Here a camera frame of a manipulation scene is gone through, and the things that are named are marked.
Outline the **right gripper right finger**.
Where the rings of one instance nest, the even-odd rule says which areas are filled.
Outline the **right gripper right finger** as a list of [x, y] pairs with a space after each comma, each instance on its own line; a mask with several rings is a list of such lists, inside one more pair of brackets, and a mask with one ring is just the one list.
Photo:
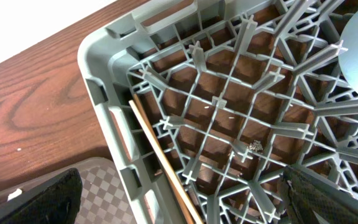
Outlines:
[[292, 223], [358, 223], [358, 200], [305, 167], [284, 167], [280, 196]]

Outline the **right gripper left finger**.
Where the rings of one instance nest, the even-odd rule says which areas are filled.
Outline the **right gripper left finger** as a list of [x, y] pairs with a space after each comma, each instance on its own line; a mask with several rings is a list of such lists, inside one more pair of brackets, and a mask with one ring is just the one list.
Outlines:
[[0, 223], [74, 223], [83, 183], [76, 168], [0, 204]]

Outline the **wooden chopstick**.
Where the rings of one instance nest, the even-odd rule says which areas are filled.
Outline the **wooden chopstick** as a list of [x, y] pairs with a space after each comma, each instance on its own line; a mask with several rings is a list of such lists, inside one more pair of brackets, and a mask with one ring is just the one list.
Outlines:
[[153, 131], [153, 127], [142, 107], [142, 103], [140, 102], [139, 97], [137, 95], [134, 95], [133, 99], [129, 101], [129, 104], [168, 177], [168, 180], [170, 182], [170, 185], [173, 189], [173, 192], [182, 210], [186, 222], [203, 224], [203, 221], [197, 209], [193, 205], [175, 171], [170, 165], [165, 153], [163, 152], [160, 143]]
[[176, 197], [176, 200], [181, 208], [181, 211], [182, 211], [182, 214], [184, 215], [185, 217], [185, 220], [188, 224], [194, 224], [194, 221], [193, 221], [193, 217], [191, 216], [190, 212], [188, 211], [188, 208], [187, 206], [185, 205], [182, 197], [180, 196], [179, 194], [179, 191], [177, 190], [177, 187], [176, 185], [172, 182], [172, 178], [169, 176], [169, 170], [166, 170], [166, 166], [170, 166], [170, 168], [172, 169], [171, 165], [169, 164], [168, 160], [166, 161], [163, 161], [161, 160], [160, 156], [158, 154], [163, 154], [163, 151], [160, 147], [160, 144], [158, 142], [158, 139], [153, 131], [153, 127], [151, 126], [148, 118], [147, 118], [147, 115], [142, 107], [142, 104], [139, 100], [139, 97], [135, 94], [133, 96], [133, 99], [134, 99], [134, 104], [136, 105], [136, 108], [139, 110], [139, 114], [140, 114], [140, 117], [141, 117], [141, 120], [145, 123], [145, 125], [147, 126], [147, 128], [145, 129], [145, 134], [150, 134], [152, 136], [152, 141], [150, 141], [150, 144], [152, 145], [153, 147], [153, 150], [155, 151], [156, 153], [156, 156], [157, 158], [159, 159], [159, 161], [162, 163], [162, 167], [164, 168], [164, 171], [167, 173], [167, 177], [168, 177], [168, 181], [170, 183], [170, 186], [173, 190], [173, 193], [175, 194], [175, 197]]

